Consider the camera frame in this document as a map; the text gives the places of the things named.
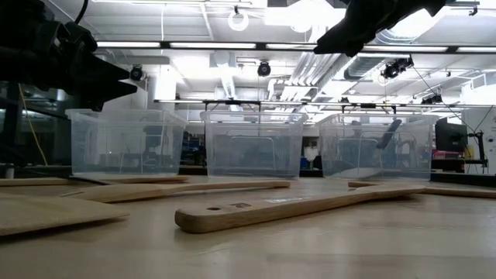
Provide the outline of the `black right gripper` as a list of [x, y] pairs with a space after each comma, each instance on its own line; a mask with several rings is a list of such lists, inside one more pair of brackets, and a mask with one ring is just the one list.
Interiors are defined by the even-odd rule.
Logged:
[[355, 56], [376, 35], [422, 9], [433, 17], [446, 0], [351, 0], [345, 17], [317, 40], [315, 54]]

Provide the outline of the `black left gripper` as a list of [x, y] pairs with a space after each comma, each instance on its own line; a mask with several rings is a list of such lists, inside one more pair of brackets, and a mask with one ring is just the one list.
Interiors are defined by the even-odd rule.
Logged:
[[100, 112], [106, 102], [136, 93], [137, 86], [121, 81], [129, 78], [129, 72], [96, 57], [92, 54], [95, 50], [91, 32], [77, 23], [42, 23], [34, 42], [39, 58], [35, 86], [78, 96], [80, 107], [94, 112]]

